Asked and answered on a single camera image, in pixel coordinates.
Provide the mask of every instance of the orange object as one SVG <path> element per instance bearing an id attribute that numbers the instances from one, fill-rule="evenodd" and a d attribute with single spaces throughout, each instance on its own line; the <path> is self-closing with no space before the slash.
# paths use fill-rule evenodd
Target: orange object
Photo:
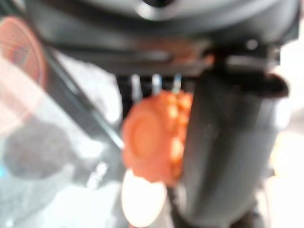
<path id="1" fill-rule="evenodd" d="M 0 20 L 0 72 L 0 134 L 7 134 L 33 115 L 47 81 L 39 41 L 16 17 Z"/>
<path id="2" fill-rule="evenodd" d="M 173 186 L 180 177 L 192 95 L 162 91 L 136 104 L 123 124 L 123 160 L 136 176 Z"/>

